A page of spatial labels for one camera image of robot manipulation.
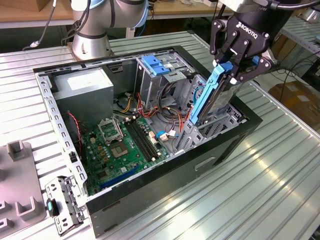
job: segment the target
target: power cable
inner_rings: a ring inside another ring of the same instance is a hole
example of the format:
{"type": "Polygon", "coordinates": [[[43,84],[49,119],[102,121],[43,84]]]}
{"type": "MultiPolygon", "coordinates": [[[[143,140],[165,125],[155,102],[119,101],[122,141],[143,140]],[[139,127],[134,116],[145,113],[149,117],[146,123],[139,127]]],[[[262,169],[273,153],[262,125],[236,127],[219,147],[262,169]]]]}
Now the power cable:
{"type": "Polygon", "coordinates": [[[51,9],[50,16],[49,16],[48,20],[46,21],[46,24],[44,26],[44,29],[43,29],[43,32],[42,32],[42,35],[41,35],[40,39],[37,40],[37,41],[34,41],[29,46],[25,46],[24,48],[22,48],[22,51],[24,51],[26,49],[33,49],[33,48],[36,48],[36,47],[38,47],[40,45],[41,41],[44,39],[44,36],[46,34],[48,25],[49,25],[49,23],[51,21],[52,15],[54,14],[54,11],[56,9],[56,3],[57,3],[57,0],[54,0],[53,4],[52,4],[52,9],[51,9]]]}
{"type": "Polygon", "coordinates": [[[74,29],[69,30],[67,36],[61,39],[61,45],[64,45],[67,39],[74,37],[84,28],[89,18],[90,4],[91,4],[91,0],[88,0],[86,8],[81,15],[81,18],[72,25],[72,28],[74,29]]]}

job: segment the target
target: chip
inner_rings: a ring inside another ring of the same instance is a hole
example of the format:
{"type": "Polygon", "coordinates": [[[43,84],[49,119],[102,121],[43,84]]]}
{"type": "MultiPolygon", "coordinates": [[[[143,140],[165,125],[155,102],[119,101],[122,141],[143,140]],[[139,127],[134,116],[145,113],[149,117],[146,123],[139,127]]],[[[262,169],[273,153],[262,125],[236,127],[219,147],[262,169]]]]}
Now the chip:
{"type": "Polygon", "coordinates": [[[129,153],[127,146],[124,144],[123,141],[119,141],[115,144],[112,144],[110,148],[111,152],[113,153],[116,159],[129,153]]]}
{"type": "Polygon", "coordinates": [[[104,178],[105,176],[107,176],[107,173],[106,173],[106,171],[101,171],[101,172],[98,172],[98,173],[96,174],[96,176],[97,176],[99,179],[102,179],[102,178],[104,178]]]}

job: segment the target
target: ram slot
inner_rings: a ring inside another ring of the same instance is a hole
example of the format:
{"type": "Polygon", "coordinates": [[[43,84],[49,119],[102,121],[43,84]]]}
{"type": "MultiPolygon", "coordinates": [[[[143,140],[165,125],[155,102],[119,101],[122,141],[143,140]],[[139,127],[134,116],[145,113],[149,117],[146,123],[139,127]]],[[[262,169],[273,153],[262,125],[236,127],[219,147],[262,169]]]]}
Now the ram slot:
{"type": "Polygon", "coordinates": [[[141,139],[143,140],[144,144],[146,145],[149,154],[151,154],[152,157],[157,158],[158,154],[157,154],[156,150],[154,149],[154,146],[149,141],[149,139],[146,137],[146,135],[144,134],[142,129],[139,127],[139,125],[136,122],[134,122],[133,127],[134,127],[135,131],[141,136],[141,139]]]}
{"type": "Polygon", "coordinates": [[[133,141],[138,146],[140,151],[142,152],[143,156],[146,158],[146,160],[149,162],[152,159],[152,156],[149,154],[147,148],[144,146],[144,144],[139,140],[139,135],[134,130],[134,127],[132,126],[132,123],[125,124],[126,129],[128,130],[129,134],[133,138],[133,141]]]}

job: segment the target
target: aluminum table surface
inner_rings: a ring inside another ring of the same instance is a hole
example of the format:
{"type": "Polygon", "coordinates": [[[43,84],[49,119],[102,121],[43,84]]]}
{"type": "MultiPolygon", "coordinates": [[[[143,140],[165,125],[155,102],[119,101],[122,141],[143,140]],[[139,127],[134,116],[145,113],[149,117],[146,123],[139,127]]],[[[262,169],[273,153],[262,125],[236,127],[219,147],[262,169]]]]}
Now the aluminum table surface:
{"type": "Polygon", "coordinates": [[[320,36],[320,23],[311,24],[300,17],[291,17],[280,33],[313,54],[320,52],[320,43],[316,42],[316,37],[320,36]]]}
{"type": "MultiPolygon", "coordinates": [[[[111,41],[117,54],[181,45],[210,71],[209,46],[188,32],[111,41]]],[[[45,184],[68,176],[32,68],[74,61],[67,47],[0,54],[0,145],[31,143],[45,184]]],[[[238,93],[263,122],[223,163],[99,239],[308,239],[320,224],[320,136],[254,83],[238,93]]],[[[47,217],[8,239],[59,239],[47,217]]],[[[88,219],[61,239],[94,239],[88,219]]]]}

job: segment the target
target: blue plastic tab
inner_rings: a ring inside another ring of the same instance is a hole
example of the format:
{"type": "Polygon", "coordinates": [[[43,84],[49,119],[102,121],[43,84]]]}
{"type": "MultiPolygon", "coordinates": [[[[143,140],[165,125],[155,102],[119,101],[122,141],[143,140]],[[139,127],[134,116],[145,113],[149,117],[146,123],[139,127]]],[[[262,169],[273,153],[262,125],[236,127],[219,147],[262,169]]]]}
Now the blue plastic tab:
{"type": "Polygon", "coordinates": [[[143,56],[142,62],[146,67],[153,73],[155,76],[168,74],[170,73],[170,69],[165,68],[161,61],[157,59],[155,56],[143,56]]]}
{"type": "Polygon", "coordinates": [[[52,210],[52,203],[48,202],[48,210],[51,211],[52,210]]]}
{"type": "Polygon", "coordinates": [[[212,96],[213,92],[219,85],[219,80],[222,77],[222,74],[230,72],[233,68],[233,65],[231,62],[226,62],[223,64],[218,64],[212,74],[210,75],[209,79],[206,82],[205,88],[203,89],[202,94],[200,95],[199,99],[196,101],[196,103],[193,106],[190,121],[193,124],[196,124],[199,115],[202,112],[202,109],[206,105],[207,100],[212,96]]]}
{"type": "Polygon", "coordinates": [[[259,59],[260,59],[259,56],[254,56],[253,59],[252,59],[252,62],[253,62],[255,65],[258,65],[259,59]]]}

